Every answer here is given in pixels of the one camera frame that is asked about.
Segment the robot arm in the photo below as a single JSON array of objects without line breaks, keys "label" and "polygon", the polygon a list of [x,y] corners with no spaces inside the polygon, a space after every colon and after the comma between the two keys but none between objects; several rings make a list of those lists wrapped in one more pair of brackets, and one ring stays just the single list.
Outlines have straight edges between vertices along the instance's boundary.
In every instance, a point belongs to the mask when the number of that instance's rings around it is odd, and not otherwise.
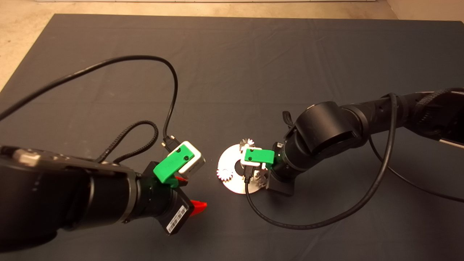
[{"label": "robot arm", "polygon": [[[366,143],[389,128],[389,98],[338,106],[322,102],[308,107],[275,143],[274,164],[267,189],[293,195],[295,178],[322,161]],[[448,144],[464,145],[464,89],[418,92],[398,96],[397,127]]]},{"label": "robot arm", "polygon": [[150,162],[137,173],[108,162],[0,147],[0,252],[46,243],[60,228],[144,217],[157,219],[169,235],[177,233],[193,211],[205,205],[191,202],[182,192],[185,179],[177,177],[175,185],[160,180],[154,174],[157,165]]}]

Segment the metal disc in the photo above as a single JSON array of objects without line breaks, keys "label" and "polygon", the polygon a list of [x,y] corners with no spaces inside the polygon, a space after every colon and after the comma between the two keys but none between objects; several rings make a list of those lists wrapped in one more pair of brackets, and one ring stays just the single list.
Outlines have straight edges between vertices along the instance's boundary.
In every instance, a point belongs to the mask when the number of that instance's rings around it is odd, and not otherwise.
[{"label": "metal disc", "polygon": [[[243,176],[235,171],[235,163],[241,158],[240,144],[235,144],[227,148],[219,158],[218,171],[227,171],[232,174],[232,178],[222,183],[230,191],[237,194],[245,194],[245,182]],[[248,185],[248,191],[254,193],[260,189],[257,178],[253,178]]]}]

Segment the black table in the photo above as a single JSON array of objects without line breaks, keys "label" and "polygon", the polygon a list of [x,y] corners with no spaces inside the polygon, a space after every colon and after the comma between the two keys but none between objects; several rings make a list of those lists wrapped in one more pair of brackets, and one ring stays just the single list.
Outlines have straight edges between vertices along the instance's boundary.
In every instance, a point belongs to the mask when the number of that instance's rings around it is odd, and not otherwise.
[{"label": "black table", "polygon": [[[206,164],[185,188],[207,210],[166,236],[151,218],[59,231],[55,240],[1,260],[461,260],[464,205],[427,195],[387,175],[355,215],[311,231],[273,227],[243,195],[216,178],[217,160],[242,138],[270,148],[311,104],[339,105],[389,92],[461,87],[461,22],[55,15],[0,95],[0,110],[41,85],[100,60],[151,54],[180,79],[169,134],[195,144]],[[162,127],[172,95],[163,64],[112,65],[47,93],[0,124],[0,144],[96,157],[127,125]],[[136,129],[110,159],[138,147]],[[386,133],[374,136],[385,143]],[[399,129],[391,166],[417,183],[464,196],[463,151]],[[125,164],[142,171],[166,151],[158,144]],[[291,198],[259,191],[262,211],[311,223],[359,200],[380,163],[367,146],[328,159],[297,179]]]}]

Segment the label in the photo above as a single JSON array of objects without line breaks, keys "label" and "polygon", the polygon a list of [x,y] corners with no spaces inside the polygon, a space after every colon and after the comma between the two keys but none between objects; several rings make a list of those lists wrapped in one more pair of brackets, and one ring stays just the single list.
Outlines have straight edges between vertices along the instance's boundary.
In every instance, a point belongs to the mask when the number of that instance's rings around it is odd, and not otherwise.
[{"label": "label", "polygon": [[168,226],[166,227],[166,230],[171,233],[177,223],[179,223],[179,220],[184,216],[185,212],[187,212],[187,209],[182,205],[180,209],[177,211],[175,216],[171,219],[171,222],[169,222]]}]

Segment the gear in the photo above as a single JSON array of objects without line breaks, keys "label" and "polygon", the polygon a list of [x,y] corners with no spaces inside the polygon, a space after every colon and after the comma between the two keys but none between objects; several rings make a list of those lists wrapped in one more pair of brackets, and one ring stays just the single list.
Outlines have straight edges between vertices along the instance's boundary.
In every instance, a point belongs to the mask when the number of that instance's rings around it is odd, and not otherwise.
[{"label": "gear", "polygon": [[[216,176],[227,189],[237,194],[245,194],[245,183],[243,176],[239,175],[235,170],[235,164],[242,158],[243,149],[252,146],[254,146],[254,142],[251,139],[244,139],[240,144],[227,148],[218,161]],[[253,177],[256,177],[259,171],[260,169],[255,170]],[[257,178],[250,181],[250,194],[258,191],[260,188],[261,186],[258,184]]]},{"label": "gear", "polygon": [[228,181],[232,178],[233,172],[228,169],[221,169],[216,171],[216,175],[222,181]]},{"label": "gear", "polygon": [[252,139],[243,139],[240,141],[240,151],[244,148],[254,147],[255,142]]},{"label": "gear", "polygon": [[263,169],[261,169],[256,175],[256,180],[258,181],[258,186],[260,188],[264,188],[266,187],[267,185],[267,178],[266,178],[266,174],[267,174],[268,170],[266,167],[263,167]]}]

